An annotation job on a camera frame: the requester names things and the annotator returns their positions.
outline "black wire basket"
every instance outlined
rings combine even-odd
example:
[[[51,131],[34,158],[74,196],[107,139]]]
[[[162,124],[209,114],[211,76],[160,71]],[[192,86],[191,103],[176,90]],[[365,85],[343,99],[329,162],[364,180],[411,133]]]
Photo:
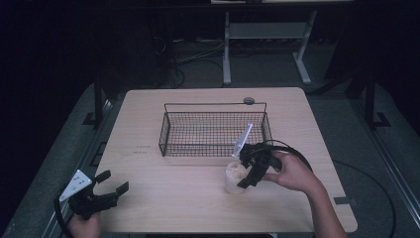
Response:
[[[168,106],[182,109],[169,112]],[[260,106],[261,111],[256,111],[256,106]],[[210,108],[221,110],[205,111]],[[253,124],[253,128],[248,144],[271,140],[265,110],[266,103],[166,103],[158,142],[161,154],[172,157],[230,157],[235,141],[249,123]]]

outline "dark background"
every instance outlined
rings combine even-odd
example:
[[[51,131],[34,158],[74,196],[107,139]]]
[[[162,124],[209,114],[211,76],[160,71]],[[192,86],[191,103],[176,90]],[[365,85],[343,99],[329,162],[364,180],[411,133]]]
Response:
[[[96,77],[103,79],[108,97],[131,88],[156,88],[165,80],[167,56],[156,56],[151,35],[170,38],[169,30],[173,37],[190,41],[196,36],[223,36],[217,27],[223,24],[220,13],[197,17],[193,11],[178,12],[166,25],[167,14],[96,7],[103,7],[102,1],[0,2],[0,232],[75,102]],[[340,11],[321,11],[311,41],[337,41],[337,24],[345,23],[328,79],[362,66],[391,93],[420,133],[418,9],[414,0],[357,1],[351,13],[341,18],[344,22],[330,20]]]

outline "small round object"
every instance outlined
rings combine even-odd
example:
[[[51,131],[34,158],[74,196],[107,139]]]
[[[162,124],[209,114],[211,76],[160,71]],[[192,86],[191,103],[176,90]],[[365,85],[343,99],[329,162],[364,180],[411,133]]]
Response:
[[[256,101],[251,97],[246,97],[244,98],[244,103],[247,105],[253,105],[254,103],[256,103]]]

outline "floor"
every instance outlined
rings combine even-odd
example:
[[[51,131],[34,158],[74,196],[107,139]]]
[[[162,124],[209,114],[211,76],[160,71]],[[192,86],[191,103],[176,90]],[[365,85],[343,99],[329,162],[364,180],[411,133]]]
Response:
[[[177,59],[196,56],[203,50],[214,49],[217,44],[179,42],[176,45]],[[334,45],[315,43],[308,47],[304,61],[313,80],[311,85],[300,81],[292,59],[291,53],[298,45],[299,42],[263,42],[245,48],[237,47],[232,54],[232,84],[229,87],[296,86],[310,92],[328,83],[329,80],[323,77]],[[220,52],[215,52],[206,58],[180,63],[177,70],[169,73],[169,80],[161,88],[227,87],[222,83],[221,62]],[[345,90],[348,85],[346,81],[322,95],[308,95],[308,101],[358,220],[358,230],[349,237],[420,237],[419,224],[407,208],[407,200],[401,195],[393,179],[394,173],[387,168],[385,159],[391,157],[414,197],[419,197],[420,176],[416,170],[420,168],[420,138],[380,86],[376,87],[375,111],[382,112],[391,126],[375,131],[370,129],[364,120],[364,96],[347,98]],[[100,160],[98,148],[108,140],[124,95],[119,93],[116,98],[107,101],[104,120],[99,128],[93,129],[92,125],[83,125],[86,115],[94,111],[93,86],[86,88],[3,237],[60,236],[53,218],[55,194],[76,169],[82,169],[91,176],[95,174],[96,167],[90,165],[93,160]],[[103,237],[145,237],[145,234],[105,233]]]

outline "black cable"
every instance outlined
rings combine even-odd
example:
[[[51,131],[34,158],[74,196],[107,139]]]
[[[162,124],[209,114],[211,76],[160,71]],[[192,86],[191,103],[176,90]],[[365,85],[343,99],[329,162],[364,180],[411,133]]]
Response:
[[[166,41],[164,40],[164,38],[161,38],[161,37],[154,37],[154,40],[155,40],[155,46],[158,45],[157,40],[160,40],[160,41],[163,42],[163,45],[161,47],[161,50],[159,50],[158,52],[155,51],[155,54],[157,54],[158,56],[161,56],[161,54],[163,54],[164,51],[166,50],[166,47],[167,47]]]
[[[395,228],[396,228],[396,212],[395,212],[395,206],[392,202],[392,199],[391,199],[389,193],[386,191],[385,187],[382,184],[380,184],[380,182],[377,179],[375,179],[373,176],[369,175],[368,173],[366,173],[366,172],[364,172],[364,171],[362,171],[362,170],[360,170],[360,169],[358,169],[354,166],[351,166],[349,164],[346,164],[346,163],[340,162],[340,161],[336,161],[336,160],[332,160],[332,161],[337,163],[337,164],[340,164],[342,166],[348,167],[350,169],[353,169],[353,170],[361,173],[362,175],[371,179],[374,183],[376,183],[380,187],[380,189],[383,191],[386,198],[388,199],[389,205],[391,206],[391,210],[392,210],[392,228],[391,228],[391,231],[390,231],[389,236],[388,236],[389,238],[392,238],[395,234]]]
[[[286,146],[286,147],[289,147],[289,148],[290,148],[290,146],[289,146],[289,145],[285,144],[285,143],[284,143],[284,142],[282,142],[282,141],[273,140],[273,139],[263,141],[263,143],[266,143],[266,142],[277,142],[277,143],[283,144],[284,146]]]
[[[221,53],[223,51],[223,47],[224,47],[224,44],[222,43],[214,49],[205,51],[203,53],[197,54],[197,55],[192,56],[192,57],[187,57],[187,58],[183,58],[183,59],[173,59],[171,62],[184,63],[184,62],[190,62],[190,61],[194,61],[194,60],[198,60],[198,59],[202,59],[202,58],[206,58],[206,57],[211,57],[214,54]]]
[[[222,73],[223,73],[223,68],[218,63],[216,63],[216,62],[214,62],[214,61],[212,61],[210,59],[192,59],[192,60],[185,61],[185,62],[175,63],[175,65],[183,65],[183,64],[188,64],[188,63],[193,63],[193,62],[201,62],[201,61],[202,62],[210,62],[210,63],[216,65],[220,70],[222,70]],[[175,69],[175,72],[180,72],[182,74],[182,80],[181,80],[181,83],[179,83],[179,84],[176,84],[174,78],[172,78],[173,88],[178,88],[178,87],[182,86],[182,84],[184,83],[184,81],[185,81],[185,74],[183,73],[183,71],[181,71],[178,68]]]
[[[59,204],[59,197],[61,196],[62,192],[65,190],[66,187],[67,187],[67,183],[59,189],[58,193],[55,196],[55,200],[53,201],[53,207],[55,210],[56,221],[58,222],[58,225],[61,228],[62,233],[68,238],[73,238],[73,236],[71,235],[71,232],[67,228],[66,223],[64,222],[64,218],[62,217],[62,213],[61,213],[61,205]]]
[[[173,89],[181,87],[182,84],[185,81],[185,73],[177,67],[176,68],[170,68],[169,71],[168,71],[168,75],[170,77],[170,82],[169,83],[171,84],[171,87]]]
[[[73,218],[74,213],[71,213],[70,217],[68,217],[68,220],[65,222],[65,227],[68,227],[68,223],[70,223],[71,218]],[[64,234],[64,232],[61,230],[61,232],[59,233],[59,238],[62,237],[62,235]]]
[[[231,57],[232,58],[249,58],[256,55],[260,55],[263,53],[263,46],[262,44],[255,44],[254,40],[251,41],[238,41],[235,44],[232,45],[232,52]]]
[[[222,40],[213,40],[213,41],[210,41],[210,42],[204,42],[204,41],[200,41],[200,40],[194,41],[194,43],[198,43],[198,44],[201,44],[201,45],[204,45],[204,46],[208,46],[208,47],[217,46],[221,42],[223,42],[223,41]]]

